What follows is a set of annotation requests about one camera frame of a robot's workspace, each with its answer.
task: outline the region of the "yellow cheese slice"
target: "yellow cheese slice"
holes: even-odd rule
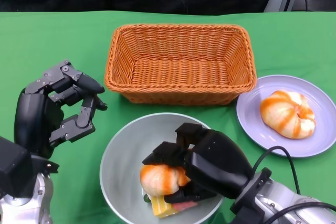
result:
[[[152,208],[153,208],[153,213],[155,216],[158,216],[160,218],[169,216],[169,215],[174,215],[178,211],[176,211],[173,208],[172,204],[166,203],[164,201],[164,197],[151,197],[152,200]]]

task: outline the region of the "green tablecloth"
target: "green tablecloth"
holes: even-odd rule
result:
[[[304,78],[336,101],[336,13],[269,13],[218,17],[193,17],[125,12],[3,13],[0,14],[0,135],[12,140],[18,95],[50,66],[70,59],[74,67],[103,83],[111,35],[129,23],[230,23],[247,29],[255,54],[258,76],[289,74]],[[60,164],[52,175],[54,223],[122,223],[106,204],[99,185],[99,166],[105,147],[128,122],[156,112],[193,116],[225,132],[245,152],[251,163],[263,153],[244,133],[236,105],[183,107],[136,105],[107,90],[100,96],[109,106],[94,117],[96,132],[54,152]],[[65,108],[66,116],[79,106]],[[311,158],[295,159],[301,192],[336,205],[336,147]],[[269,156],[262,164],[272,177],[294,189],[288,161]],[[223,203],[211,223],[226,223],[233,214],[232,201]]]

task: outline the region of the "gray bowl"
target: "gray bowl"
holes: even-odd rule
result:
[[[127,223],[202,223],[221,205],[223,198],[203,201],[199,206],[166,218],[153,215],[143,201],[139,172],[142,161],[163,141],[175,142],[175,130],[183,123],[207,125],[182,114],[158,113],[138,118],[123,127],[107,146],[100,165],[100,186],[111,209]]]

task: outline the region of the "wicker basket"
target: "wicker basket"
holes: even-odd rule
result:
[[[125,25],[115,30],[106,86],[133,103],[229,104],[257,83],[236,25]]]

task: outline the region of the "lavender plate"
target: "lavender plate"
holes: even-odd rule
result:
[[[291,140],[268,127],[261,119],[261,101],[279,89],[297,91],[307,97],[316,118],[316,128],[310,137]],[[276,75],[259,78],[253,90],[239,96],[237,115],[244,131],[253,141],[265,149],[283,146],[292,157],[320,154],[336,141],[335,104],[321,89],[296,77]],[[274,153],[285,155],[281,150],[275,150]]]

